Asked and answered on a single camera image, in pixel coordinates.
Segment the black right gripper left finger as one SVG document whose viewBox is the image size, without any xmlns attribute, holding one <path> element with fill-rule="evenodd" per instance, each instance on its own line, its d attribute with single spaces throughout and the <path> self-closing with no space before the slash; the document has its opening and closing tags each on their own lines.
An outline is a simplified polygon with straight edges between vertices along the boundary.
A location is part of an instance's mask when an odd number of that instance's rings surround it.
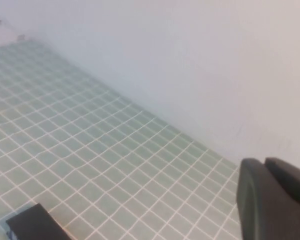
<svg viewBox="0 0 300 240">
<path fill-rule="evenodd" d="M 254 158 L 240 163 L 236 192 L 244 240 L 300 240 L 300 204 Z"/>
</svg>

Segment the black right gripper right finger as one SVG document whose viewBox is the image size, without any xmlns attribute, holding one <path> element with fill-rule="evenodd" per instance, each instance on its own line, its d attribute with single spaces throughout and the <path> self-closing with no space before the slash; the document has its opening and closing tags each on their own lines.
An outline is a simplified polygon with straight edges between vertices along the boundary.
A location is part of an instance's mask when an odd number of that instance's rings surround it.
<svg viewBox="0 0 300 240">
<path fill-rule="evenodd" d="M 300 204 L 300 168 L 275 157 L 266 158 L 264 165 L 286 193 Z"/>
</svg>

